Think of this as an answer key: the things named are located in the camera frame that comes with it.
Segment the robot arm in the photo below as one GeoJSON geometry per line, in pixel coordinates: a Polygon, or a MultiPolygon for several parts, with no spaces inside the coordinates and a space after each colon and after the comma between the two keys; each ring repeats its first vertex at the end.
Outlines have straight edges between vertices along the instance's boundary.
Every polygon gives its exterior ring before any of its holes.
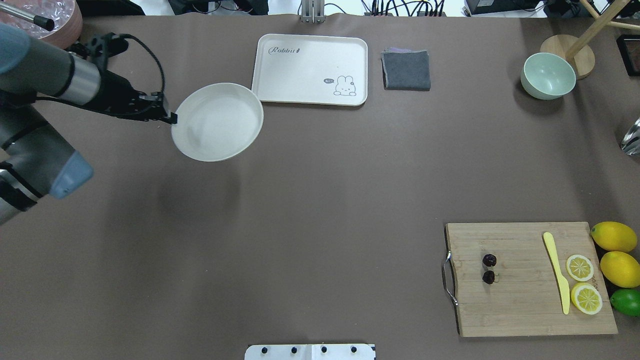
{"type": "Polygon", "coordinates": [[[1,25],[0,145],[2,224],[27,212],[46,195],[62,199],[94,174],[92,166],[35,109],[53,101],[118,119],[178,123],[164,91],[145,93],[108,70],[108,60],[129,47],[132,34],[95,36],[87,59],[1,25]]]}

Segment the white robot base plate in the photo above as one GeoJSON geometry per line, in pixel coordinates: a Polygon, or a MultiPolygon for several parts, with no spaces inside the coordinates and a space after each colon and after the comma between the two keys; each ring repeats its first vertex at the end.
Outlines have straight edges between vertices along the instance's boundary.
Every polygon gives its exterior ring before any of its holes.
{"type": "Polygon", "coordinates": [[[374,344],[254,344],[247,347],[245,360],[375,360],[374,344]]]}

